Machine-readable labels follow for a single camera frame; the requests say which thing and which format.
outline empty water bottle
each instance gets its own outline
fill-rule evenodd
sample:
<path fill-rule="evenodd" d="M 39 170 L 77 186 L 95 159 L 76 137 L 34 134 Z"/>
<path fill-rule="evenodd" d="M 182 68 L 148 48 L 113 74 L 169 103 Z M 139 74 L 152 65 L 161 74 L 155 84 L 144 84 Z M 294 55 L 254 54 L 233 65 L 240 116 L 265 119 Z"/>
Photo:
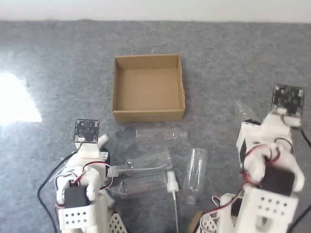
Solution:
<path fill-rule="evenodd" d="M 136 139 L 141 143 L 177 143 L 181 139 L 188 138 L 188 132 L 179 128 L 151 128 L 137 129 Z"/>
<path fill-rule="evenodd" d="M 167 180 L 164 171 L 122 180 L 117 186 L 109 189 L 113 196 L 121 198 L 139 197 L 146 192 L 167 191 Z"/>
<path fill-rule="evenodd" d="M 202 193 L 206 178 L 207 151 L 202 148 L 193 148 L 187 167 L 184 181 L 184 193 L 188 204 L 195 204 Z"/>
<path fill-rule="evenodd" d="M 112 166 L 108 176 L 117 177 L 122 173 L 129 176 L 169 170 L 173 167 L 171 154 L 168 149 L 159 150 L 134 159 L 127 159 L 124 164 Z"/>

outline gray carpet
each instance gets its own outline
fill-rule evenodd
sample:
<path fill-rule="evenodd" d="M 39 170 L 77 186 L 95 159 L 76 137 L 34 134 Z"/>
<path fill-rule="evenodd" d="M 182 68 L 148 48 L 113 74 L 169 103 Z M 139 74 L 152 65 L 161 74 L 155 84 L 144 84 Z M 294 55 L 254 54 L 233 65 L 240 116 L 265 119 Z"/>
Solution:
<path fill-rule="evenodd" d="M 311 137 L 311 25 L 84 20 L 0 22 L 0 32 L 0 72 L 21 80 L 42 117 L 40 123 L 0 127 L 0 232 L 52 232 L 36 190 L 73 151 L 76 118 L 100 119 L 101 133 L 111 137 L 107 148 L 113 164 L 151 150 L 135 143 L 139 124 L 117 124 L 111 114 L 115 55 L 181 55 L 186 112 L 181 122 L 164 123 L 189 131 L 189 140 L 172 148 L 180 186 L 191 146 L 209 153 L 206 185 L 197 205 L 187 206 L 183 192 L 177 194 L 181 232 L 186 232 L 196 211 L 214 207 L 212 195 L 235 193 L 241 185 L 234 99 L 249 103 L 264 118 L 274 84 L 302 86 L 303 121 Z M 306 176 L 297 211 L 301 213 L 311 202 L 311 150 L 298 132 L 293 139 Z M 42 196 L 53 211 L 52 183 Z M 117 200 L 116 209 L 131 233 L 175 230 L 173 199 L 167 193 Z M 309 231 L 310 219 L 307 216 L 296 232 Z"/>

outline black cable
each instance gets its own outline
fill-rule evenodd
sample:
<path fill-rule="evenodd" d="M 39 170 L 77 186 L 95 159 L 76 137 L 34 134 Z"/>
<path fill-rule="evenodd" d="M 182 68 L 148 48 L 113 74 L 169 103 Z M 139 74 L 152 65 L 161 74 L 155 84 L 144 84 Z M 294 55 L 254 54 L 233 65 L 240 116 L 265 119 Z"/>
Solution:
<path fill-rule="evenodd" d="M 287 233 L 292 233 L 295 226 L 297 226 L 299 224 L 299 222 L 307 215 L 307 213 L 310 210 L 311 210 L 311 205 L 309 205 L 309 207 L 307 209 L 305 209 L 304 212 L 302 212 L 302 214 L 295 220 L 295 222 L 293 222 L 293 224 L 287 230 Z"/>
<path fill-rule="evenodd" d="M 291 153 L 293 153 L 294 147 L 293 147 L 292 143 L 291 143 L 289 140 L 287 140 L 287 139 L 284 138 L 284 137 L 277 137 L 276 139 L 274 139 L 274 142 L 277 142 L 278 140 L 284 140 L 284 141 L 286 141 L 288 144 L 290 144 L 290 146 L 291 146 Z"/>
<path fill-rule="evenodd" d="M 53 228 L 54 228 L 54 233 L 57 233 L 57 227 L 56 227 L 56 224 L 55 224 L 55 221 L 53 219 L 53 216 L 52 214 L 50 213 L 49 209 L 47 208 L 46 204 L 43 202 L 41 196 L 40 196 L 40 193 L 41 193 L 41 190 L 43 189 L 43 187 L 47 184 L 47 182 L 49 181 L 49 179 L 52 177 L 52 175 L 59 169 L 59 167 L 64 163 L 66 162 L 68 159 L 70 159 L 73 155 L 75 155 L 79 149 L 81 148 L 82 146 L 82 142 L 80 144 L 80 146 L 77 148 L 77 150 L 75 150 L 74 152 L 72 152 L 70 155 L 68 155 L 66 158 L 64 158 L 51 172 L 50 174 L 47 176 L 47 178 L 44 180 L 44 182 L 40 185 L 40 187 L 38 188 L 38 192 L 37 192 L 37 197 L 38 197 L 38 200 L 40 202 L 40 204 L 42 205 L 42 207 L 44 208 L 45 212 L 47 213 L 47 215 L 49 216 L 50 220 L 51 220 L 51 223 L 53 225 Z"/>
<path fill-rule="evenodd" d="M 307 142 L 308 146 L 311 148 L 311 142 L 310 142 L 310 140 L 307 138 L 307 136 L 305 135 L 305 132 L 303 131 L 302 128 L 300 128 L 300 132 L 301 132 L 301 135 L 302 135 L 303 139 Z"/>

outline bottle neck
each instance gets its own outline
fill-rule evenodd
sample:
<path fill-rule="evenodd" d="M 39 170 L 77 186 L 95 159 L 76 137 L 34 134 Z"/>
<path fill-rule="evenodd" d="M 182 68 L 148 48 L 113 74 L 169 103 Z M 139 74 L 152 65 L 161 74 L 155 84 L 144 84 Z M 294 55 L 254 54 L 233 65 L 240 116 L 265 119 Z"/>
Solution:
<path fill-rule="evenodd" d="M 187 139 L 188 138 L 188 131 L 182 131 L 179 134 L 180 138 Z"/>

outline perforated plastic panel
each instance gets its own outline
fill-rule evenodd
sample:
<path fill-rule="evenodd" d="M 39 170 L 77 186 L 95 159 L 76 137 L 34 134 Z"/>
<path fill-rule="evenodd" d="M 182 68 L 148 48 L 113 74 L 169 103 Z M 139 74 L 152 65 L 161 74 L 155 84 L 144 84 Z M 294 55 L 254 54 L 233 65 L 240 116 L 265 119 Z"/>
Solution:
<path fill-rule="evenodd" d="M 95 205 L 60 209 L 59 226 L 61 230 L 84 228 L 96 225 Z"/>
<path fill-rule="evenodd" d="M 109 221 L 110 233 L 127 233 L 119 214 L 114 213 Z"/>
<path fill-rule="evenodd" d="M 250 202 L 257 204 L 258 215 L 289 223 L 293 219 L 298 198 L 253 189 Z"/>

